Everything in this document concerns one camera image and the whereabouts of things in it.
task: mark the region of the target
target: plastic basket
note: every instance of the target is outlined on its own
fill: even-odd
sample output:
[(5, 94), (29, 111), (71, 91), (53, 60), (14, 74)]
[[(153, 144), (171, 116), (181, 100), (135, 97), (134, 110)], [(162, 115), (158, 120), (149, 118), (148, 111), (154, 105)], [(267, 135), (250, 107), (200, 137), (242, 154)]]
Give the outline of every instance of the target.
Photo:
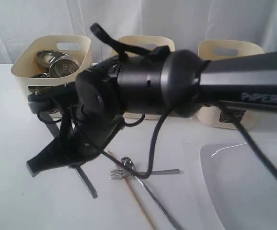
[[(226, 56), (215, 53), (216, 50), (236, 50), (237, 54)], [(201, 42), (198, 47), (198, 55), (201, 59), (213, 61), (262, 53), (264, 53), (264, 51), (260, 46), (245, 41), (207, 40)], [(260, 117), (257, 113), (248, 110), (234, 110), (233, 113), (235, 113), (236, 116), (239, 116), (240, 123), (246, 129), (253, 128)], [(197, 113), (197, 118), (208, 126), (235, 129), (234, 124), (224, 118), (220, 109), (214, 106), (202, 107)]]
[[(61, 50), (58, 44), (69, 45), (75, 44), (78, 49)], [(31, 78), (35, 74), (42, 73), (37, 62), (36, 54), (41, 50), (56, 50), (74, 56), (80, 63), (79, 69), (65, 77), (37, 79)], [(36, 39), (20, 55), (11, 68), (18, 84), (25, 97), (32, 92), (28, 90), (29, 86), (58, 86), (66, 82), (75, 81), (78, 73), (92, 65), (91, 40), (82, 35), (49, 35)]]
[[(150, 45), (154, 46), (169, 46), (171, 51), (175, 51), (175, 44), (174, 42), (167, 38), (167, 37), (161, 37), (161, 36), (146, 36), (146, 35), (129, 35), (129, 36), (124, 36), (118, 39), (118, 41), (128, 44), (128, 45), (133, 45), (133, 46), (141, 46), (147, 49), (152, 49), (152, 47), (148, 47)], [(127, 54), (130, 57), (135, 56), (133, 53), (127, 52)], [(111, 50), (109, 57), (117, 55), (115, 50)], [(126, 118), (140, 118), (140, 114), (132, 114), (132, 113), (125, 113), (124, 117)], [(145, 119), (147, 120), (154, 120), (159, 118), (159, 115), (146, 115)]]

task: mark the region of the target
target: white tablecloth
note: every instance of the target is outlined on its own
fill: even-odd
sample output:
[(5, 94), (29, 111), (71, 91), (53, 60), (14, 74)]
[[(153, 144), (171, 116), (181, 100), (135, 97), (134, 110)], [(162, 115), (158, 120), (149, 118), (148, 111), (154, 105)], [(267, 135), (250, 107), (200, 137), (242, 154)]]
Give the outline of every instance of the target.
[[(115, 166), (104, 156), (83, 166), (97, 199), (67, 167), (30, 176), (26, 161), (53, 138), (30, 112), (10, 69), (0, 65), (0, 230), (149, 229), (123, 182), (108, 180)], [(145, 170), (155, 124), (144, 121), (125, 128), (107, 150), (118, 158), (129, 156), (137, 169)], [(277, 138), (277, 115), (264, 115), (251, 134)], [(154, 169), (179, 168), (183, 173), (152, 176), (147, 183), (185, 229), (223, 229), (204, 184), (199, 151), (206, 144), (241, 141), (235, 130), (209, 128), (196, 119), (168, 118), (164, 123)], [(158, 229), (173, 229), (147, 192), (136, 181), (132, 184)]]

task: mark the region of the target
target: chopstick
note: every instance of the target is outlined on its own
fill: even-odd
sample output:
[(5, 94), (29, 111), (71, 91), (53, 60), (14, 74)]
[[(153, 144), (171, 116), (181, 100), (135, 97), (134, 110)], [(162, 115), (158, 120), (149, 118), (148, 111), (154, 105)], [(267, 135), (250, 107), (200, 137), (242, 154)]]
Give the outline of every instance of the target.
[[(114, 157), (113, 153), (111, 151), (108, 151), (108, 153)], [(154, 223), (152, 222), (152, 220), (150, 219), (150, 216), (148, 215), (148, 213), (146, 212), (143, 204), (140, 202), (137, 194), (135, 193), (135, 191), (133, 190), (132, 186), (130, 185), (129, 181), (127, 180), (127, 178), (123, 178), (123, 181), (125, 183), (125, 185), (128, 187), (130, 193), (132, 194), (132, 197), (134, 198), (134, 200), (136, 201), (137, 205), (139, 206), (139, 209), (141, 211), (141, 213), (143, 214), (143, 216), (145, 217), (146, 221), (149, 223), (151, 229), (156, 230)]]

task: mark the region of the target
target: fork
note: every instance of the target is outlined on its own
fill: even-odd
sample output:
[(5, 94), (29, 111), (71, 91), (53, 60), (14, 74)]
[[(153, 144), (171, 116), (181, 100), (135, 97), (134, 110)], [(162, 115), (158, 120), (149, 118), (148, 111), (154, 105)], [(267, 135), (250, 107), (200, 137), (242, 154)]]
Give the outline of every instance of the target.
[[(169, 175), (169, 174), (179, 174), (179, 169), (169, 169), (169, 170), (159, 170), (159, 171), (152, 171), (151, 175)], [(109, 172), (109, 179), (110, 180), (121, 180), (127, 176), (131, 176), (131, 173), (124, 170), (124, 169), (115, 169)]]

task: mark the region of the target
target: white curtain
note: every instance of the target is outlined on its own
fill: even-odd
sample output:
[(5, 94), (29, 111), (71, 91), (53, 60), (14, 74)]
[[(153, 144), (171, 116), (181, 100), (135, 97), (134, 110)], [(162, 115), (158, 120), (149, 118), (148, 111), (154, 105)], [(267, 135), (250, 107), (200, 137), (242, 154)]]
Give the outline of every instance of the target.
[(277, 0), (0, 0), (0, 63), (13, 63), (45, 35), (86, 35), (94, 62), (110, 48), (91, 34), (98, 22), (114, 38), (160, 35), (197, 51), (206, 39), (243, 40), (277, 50)]

